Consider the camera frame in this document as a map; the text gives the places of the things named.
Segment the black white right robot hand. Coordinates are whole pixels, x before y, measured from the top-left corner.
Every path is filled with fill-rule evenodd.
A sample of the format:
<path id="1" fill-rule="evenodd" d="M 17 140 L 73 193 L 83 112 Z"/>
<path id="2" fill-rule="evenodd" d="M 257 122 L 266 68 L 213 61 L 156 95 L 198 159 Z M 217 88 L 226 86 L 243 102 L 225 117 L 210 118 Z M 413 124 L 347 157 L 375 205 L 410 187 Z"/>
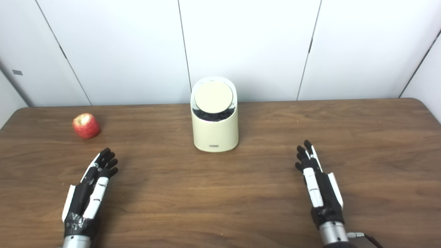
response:
<path id="1" fill-rule="evenodd" d="M 322 169 L 315 147 L 309 140 L 297 146 L 296 169 L 304 178 L 304 183 L 312 203 L 311 217 L 318 229 L 321 225 L 345 223 L 343 217 L 343 198 L 334 173 Z"/>

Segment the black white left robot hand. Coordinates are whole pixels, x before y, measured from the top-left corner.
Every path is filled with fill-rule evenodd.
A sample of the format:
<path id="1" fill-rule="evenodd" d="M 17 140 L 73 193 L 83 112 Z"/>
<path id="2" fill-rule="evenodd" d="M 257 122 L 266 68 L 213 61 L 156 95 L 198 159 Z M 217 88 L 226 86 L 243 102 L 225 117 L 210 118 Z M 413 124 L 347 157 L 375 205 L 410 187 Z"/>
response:
<path id="1" fill-rule="evenodd" d="M 64 237 L 96 237 L 101 203 L 110 179 L 118 173 L 117 163 L 115 153 L 105 148 L 87 167 L 80 182 L 70 186 L 62 213 Z"/>

